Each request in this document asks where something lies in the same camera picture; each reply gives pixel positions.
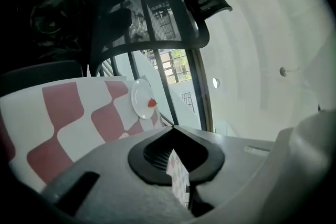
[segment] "window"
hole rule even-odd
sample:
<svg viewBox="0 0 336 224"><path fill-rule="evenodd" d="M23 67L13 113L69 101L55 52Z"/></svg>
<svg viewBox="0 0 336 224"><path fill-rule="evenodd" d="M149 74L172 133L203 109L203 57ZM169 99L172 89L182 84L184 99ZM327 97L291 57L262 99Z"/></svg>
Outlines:
<svg viewBox="0 0 336 224"><path fill-rule="evenodd" d="M158 69L153 51L146 53L148 61L155 69ZM186 80L191 80L189 63L185 50L160 50L162 66L167 77L168 84L174 84Z"/></svg>

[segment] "gray plastic surface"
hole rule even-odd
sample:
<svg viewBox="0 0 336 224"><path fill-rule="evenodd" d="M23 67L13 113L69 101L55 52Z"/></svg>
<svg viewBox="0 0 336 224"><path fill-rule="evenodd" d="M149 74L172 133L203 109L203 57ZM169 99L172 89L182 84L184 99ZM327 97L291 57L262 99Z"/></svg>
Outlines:
<svg viewBox="0 0 336 224"><path fill-rule="evenodd" d="M263 166L234 197L188 223L283 223L328 175L335 130L336 111L322 111L295 129L282 130Z"/></svg>
<svg viewBox="0 0 336 224"><path fill-rule="evenodd" d="M77 219L90 223L179 223L192 219L171 187L146 184L128 165L131 147L161 130L99 146L58 176L42 195L55 203L83 173L92 171L100 178L78 209Z"/></svg>
<svg viewBox="0 0 336 224"><path fill-rule="evenodd" d="M274 145L272 141L252 140L223 136L183 127L195 135L218 144L225 154L225 163L215 178L198 185L197 191L202 201L216 207L231 199L252 177L267 158L267 152ZM246 152L245 147L264 150L266 155Z"/></svg>
<svg viewBox="0 0 336 224"><path fill-rule="evenodd" d="M232 197L248 182L265 160L265 156L244 152L245 146L271 149L273 143L254 141L186 128L212 143L219 144L226 161L210 183L199 186L201 198L217 206ZM100 175L97 183L76 213L76 218L92 223L179 223L193 219L173 196L171 187L143 182L130 169L129 150L140 141L162 131L157 129L99 146L74 163L43 191L56 203L85 172Z"/></svg>

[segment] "wall light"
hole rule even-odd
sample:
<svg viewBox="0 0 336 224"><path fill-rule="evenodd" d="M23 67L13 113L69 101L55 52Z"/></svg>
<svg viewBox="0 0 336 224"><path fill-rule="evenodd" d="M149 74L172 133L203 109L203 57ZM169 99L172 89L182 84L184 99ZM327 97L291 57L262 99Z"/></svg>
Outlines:
<svg viewBox="0 0 336 224"><path fill-rule="evenodd" d="M213 78L212 83L214 84L214 87L217 89L220 86L219 79Z"/></svg>

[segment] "white plate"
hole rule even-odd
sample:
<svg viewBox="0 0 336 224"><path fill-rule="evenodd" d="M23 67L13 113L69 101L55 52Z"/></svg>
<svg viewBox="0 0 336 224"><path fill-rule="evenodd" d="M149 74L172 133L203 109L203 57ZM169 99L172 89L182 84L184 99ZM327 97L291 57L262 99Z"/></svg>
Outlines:
<svg viewBox="0 0 336 224"><path fill-rule="evenodd" d="M131 101L134 111L142 119L150 119L154 113L155 107L148 107L151 98L154 99L154 95L149 83L143 79L136 80L132 87Z"/></svg>

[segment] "paper tag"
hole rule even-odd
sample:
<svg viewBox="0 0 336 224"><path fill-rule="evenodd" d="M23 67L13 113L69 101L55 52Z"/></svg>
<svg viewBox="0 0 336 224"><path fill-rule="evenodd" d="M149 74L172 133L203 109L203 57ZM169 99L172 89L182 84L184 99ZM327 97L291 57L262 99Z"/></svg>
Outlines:
<svg viewBox="0 0 336 224"><path fill-rule="evenodd" d="M181 205L188 207L189 193L186 191L187 186L190 185L189 173L175 150L170 154L166 173L172 177L172 190L174 196L180 201Z"/></svg>

